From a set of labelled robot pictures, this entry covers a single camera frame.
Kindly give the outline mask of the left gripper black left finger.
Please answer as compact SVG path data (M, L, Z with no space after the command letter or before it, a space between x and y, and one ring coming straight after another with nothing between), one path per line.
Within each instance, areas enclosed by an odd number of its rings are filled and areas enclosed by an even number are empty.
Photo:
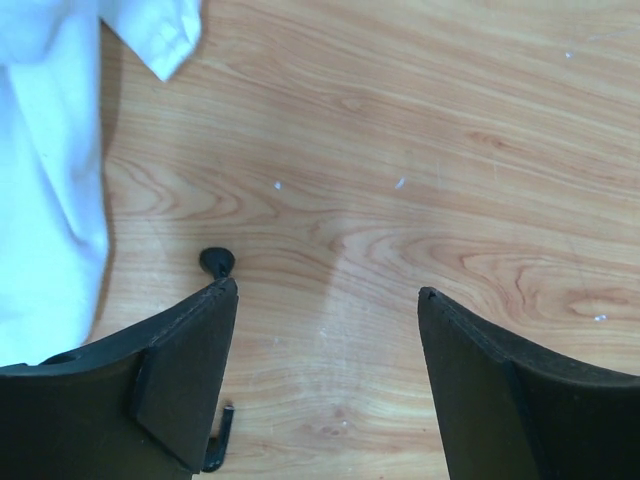
M5 479L189 479L218 435L234 280L99 341L1 371Z

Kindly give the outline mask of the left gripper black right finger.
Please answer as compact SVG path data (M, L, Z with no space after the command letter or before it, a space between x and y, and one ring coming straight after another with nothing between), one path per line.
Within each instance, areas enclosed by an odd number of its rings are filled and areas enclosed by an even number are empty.
M556 353L431 287L418 322L450 478L638 478L637 376Z

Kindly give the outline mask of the black earbud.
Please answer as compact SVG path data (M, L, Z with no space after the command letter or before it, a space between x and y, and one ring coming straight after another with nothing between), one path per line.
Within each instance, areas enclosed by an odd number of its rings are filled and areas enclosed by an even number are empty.
M219 470L226 458L226 452L229 444L230 434L232 430L235 408L233 405L225 405L222 410L218 435L210 438L207 444L202 472L213 473Z
M235 266L235 256L223 247L208 247L199 254L201 269L214 279L228 278Z

